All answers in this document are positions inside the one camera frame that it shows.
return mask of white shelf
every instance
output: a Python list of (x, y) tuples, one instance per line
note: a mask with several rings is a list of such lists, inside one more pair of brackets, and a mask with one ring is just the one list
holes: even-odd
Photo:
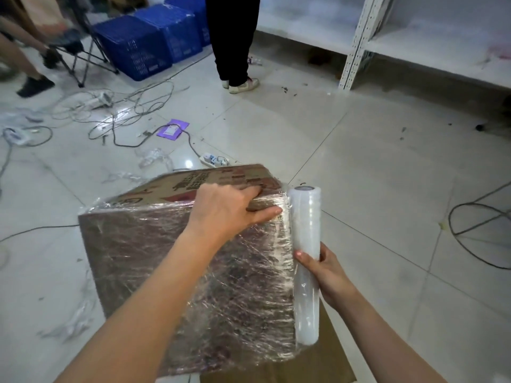
[(482, 64), (488, 46), (452, 34), (388, 25), (369, 40), (364, 49), (511, 88), (511, 61), (492, 58)]
[(258, 31), (347, 55), (355, 27), (338, 21), (287, 12), (259, 12)]

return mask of white floor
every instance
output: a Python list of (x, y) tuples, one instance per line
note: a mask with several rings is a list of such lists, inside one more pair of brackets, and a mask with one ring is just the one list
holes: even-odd
[[(201, 153), (260, 162), (285, 183), (320, 186), (323, 240), (389, 324), (451, 383), (510, 381), (511, 272), (471, 257), (439, 225), (454, 205), (511, 180), (509, 141), (474, 131), (484, 121), (482, 109), (502, 92), (377, 62), (354, 91), (342, 93), (328, 67), (308, 66), (300, 48), (258, 34), (252, 52), (264, 66), (250, 72), (261, 86), (237, 96), (222, 89), (214, 57), (206, 57), (172, 79), (174, 94), (162, 109), (119, 129), (118, 142), (138, 143), (145, 130), (181, 119), (190, 122)], [(36, 54), (27, 53), (42, 69)], [(129, 93), (178, 69), (134, 83), (93, 68), (86, 87)], [(48, 113), (62, 96), (78, 91), (65, 72), (46, 74), (57, 87), (27, 100), (14, 92), (22, 77), (1, 83), (2, 110)], [(169, 88), (147, 91), (141, 103)], [(116, 110), (129, 115), (131, 107), (125, 102)], [(165, 172), (162, 162), (138, 167), (139, 156), (156, 147), (170, 154), (175, 168), (201, 167), (184, 136), (153, 137), (138, 149), (114, 147), (111, 136), (105, 145), (88, 140), (94, 121), (108, 115), (80, 118), (92, 123), (46, 115), (45, 124), (58, 127), (53, 139), (14, 150), (1, 181), (0, 239), (37, 226), (74, 224), (82, 207), (133, 185), (102, 183), (111, 173)], [(1, 141), (0, 163), (6, 152)], [(511, 191), (488, 204), (511, 208)], [(462, 229), (487, 215), (467, 208), (454, 224)], [(509, 266), (510, 231), (500, 219), (465, 243)], [(34, 231), (1, 246), (10, 256), (0, 270), (0, 380), (51, 382), (104, 322), (96, 304), (90, 328), (80, 336), (62, 342), (38, 335), (66, 322), (82, 300), (88, 262), (79, 230)], [(341, 319), (330, 313), (358, 381), (374, 381)]]

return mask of stacked blue crate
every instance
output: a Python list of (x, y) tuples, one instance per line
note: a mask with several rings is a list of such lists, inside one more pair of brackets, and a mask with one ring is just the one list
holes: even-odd
[(93, 26), (112, 63), (135, 81), (172, 66), (163, 34), (133, 16), (121, 16)]
[(193, 12), (199, 29), (200, 41), (203, 47), (211, 44), (209, 39), (208, 19), (206, 18), (206, 0), (165, 0), (164, 4)]
[(173, 63), (202, 51), (195, 15), (172, 5), (140, 9), (134, 16), (158, 28), (165, 37)]

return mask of white sneaker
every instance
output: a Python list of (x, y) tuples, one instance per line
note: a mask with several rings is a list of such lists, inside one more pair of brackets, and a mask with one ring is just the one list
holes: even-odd
[(231, 94), (238, 94), (240, 92), (245, 92), (245, 91), (250, 91), (250, 90), (253, 90), (255, 89), (256, 87), (259, 86), (259, 79), (257, 78), (248, 78), (247, 81), (240, 85), (240, 86), (229, 86), (229, 93)]

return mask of foot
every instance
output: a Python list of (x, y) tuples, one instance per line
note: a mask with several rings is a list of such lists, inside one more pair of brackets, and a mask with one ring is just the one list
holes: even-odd
[(259, 79), (248, 78), (247, 81), (239, 86), (229, 86), (229, 93), (238, 94), (240, 92), (250, 91), (259, 86)]
[(17, 94), (22, 98), (30, 98), (31, 96), (51, 89), (53, 86), (55, 86), (55, 83), (50, 81), (44, 75), (41, 75), (41, 78), (39, 79), (34, 79), (28, 76), (27, 81), (23, 85), (22, 89), (17, 92)]
[(48, 48), (46, 53), (42, 56), (42, 63), (46, 68), (55, 68), (57, 67), (57, 64), (60, 62), (60, 56), (56, 49), (54, 48)]

